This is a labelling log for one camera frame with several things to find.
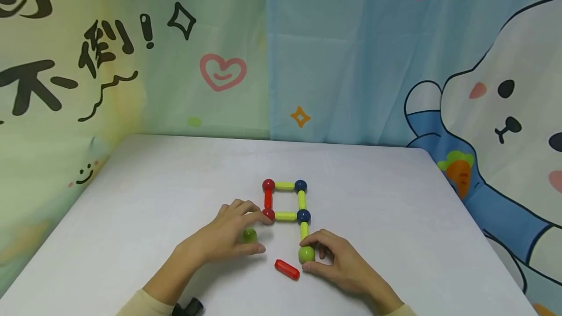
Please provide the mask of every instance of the red rod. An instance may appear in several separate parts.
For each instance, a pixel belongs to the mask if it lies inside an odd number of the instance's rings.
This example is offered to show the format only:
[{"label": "red rod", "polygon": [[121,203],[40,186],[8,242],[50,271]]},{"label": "red rod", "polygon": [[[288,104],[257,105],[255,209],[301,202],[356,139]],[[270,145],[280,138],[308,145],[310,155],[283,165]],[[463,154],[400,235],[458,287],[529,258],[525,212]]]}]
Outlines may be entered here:
[{"label": "red rod", "polygon": [[288,278],[294,280],[299,279],[301,275],[301,273],[296,268],[292,267],[291,265],[289,265],[283,260],[275,261],[275,269],[281,272],[282,274],[284,274],[285,276],[287,276]]},{"label": "red rod", "polygon": [[265,200],[263,206],[265,206],[266,209],[273,208],[273,195],[271,194],[270,189],[265,191]]}]

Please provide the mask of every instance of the bunny eye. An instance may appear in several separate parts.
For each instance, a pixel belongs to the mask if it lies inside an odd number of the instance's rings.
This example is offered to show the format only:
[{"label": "bunny eye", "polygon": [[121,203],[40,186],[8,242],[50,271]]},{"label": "bunny eye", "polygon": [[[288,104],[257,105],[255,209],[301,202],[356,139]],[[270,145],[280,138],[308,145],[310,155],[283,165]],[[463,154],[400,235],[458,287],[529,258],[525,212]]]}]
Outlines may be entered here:
[{"label": "bunny eye", "polygon": [[506,79],[498,86],[498,94],[500,97],[507,99],[513,93],[515,89],[515,82],[513,79]]},{"label": "bunny eye", "polygon": [[562,153],[562,132],[558,132],[548,140],[548,145],[560,153]]}]

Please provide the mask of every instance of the red ball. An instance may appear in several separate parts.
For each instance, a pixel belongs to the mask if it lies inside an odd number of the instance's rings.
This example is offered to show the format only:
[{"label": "red ball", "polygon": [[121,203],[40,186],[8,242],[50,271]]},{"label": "red ball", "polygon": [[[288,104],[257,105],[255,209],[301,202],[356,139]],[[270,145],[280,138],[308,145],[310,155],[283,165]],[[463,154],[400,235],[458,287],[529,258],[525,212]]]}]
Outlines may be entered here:
[{"label": "red ball", "polygon": [[270,190],[273,191],[275,189],[275,182],[273,182],[273,179],[266,179],[264,180],[264,182],[261,184],[261,187],[263,188],[264,191],[266,190]]},{"label": "red ball", "polygon": [[263,212],[263,214],[266,215],[268,219],[275,221],[275,212],[273,211],[273,209],[263,209],[261,212]]}]

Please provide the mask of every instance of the carrot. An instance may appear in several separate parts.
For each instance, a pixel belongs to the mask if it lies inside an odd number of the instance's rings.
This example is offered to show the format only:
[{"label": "carrot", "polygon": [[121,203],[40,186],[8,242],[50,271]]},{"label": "carrot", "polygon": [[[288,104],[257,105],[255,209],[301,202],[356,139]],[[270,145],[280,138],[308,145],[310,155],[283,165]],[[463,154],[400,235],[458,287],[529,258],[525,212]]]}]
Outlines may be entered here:
[{"label": "carrot", "polygon": [[535,311],[539,314],[539,316],[556,316],[553,312],[540,304],[533,305],[533,308],[535,308]]},{"label": "carrot", "polygon": [[447,160],[439,161],[437,166],[445,172],[445,176],[455,184],[459,197],[464,199],[470,187],[470,169],[474,164],[474,157],[455,150],[447,154]]},{"label": "carrot", "polygon": [[447,176],[456,186],[457,194],[464,199],[468,194],[468,186],[470,185],[470,164],[466,160],[457,160],[448,165]]}]

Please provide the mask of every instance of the backdrop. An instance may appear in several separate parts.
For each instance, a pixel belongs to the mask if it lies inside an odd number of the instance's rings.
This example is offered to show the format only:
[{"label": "backdrop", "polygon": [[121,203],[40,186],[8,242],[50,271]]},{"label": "backdrop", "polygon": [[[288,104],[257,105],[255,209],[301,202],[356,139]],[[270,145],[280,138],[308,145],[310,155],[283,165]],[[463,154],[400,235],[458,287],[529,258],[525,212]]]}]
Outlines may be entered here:
[{"label": "backdrop", "polygon": [[146,132],[421,147],[562,316],[561,20],[562,0],[0,0],[0,295]]}]

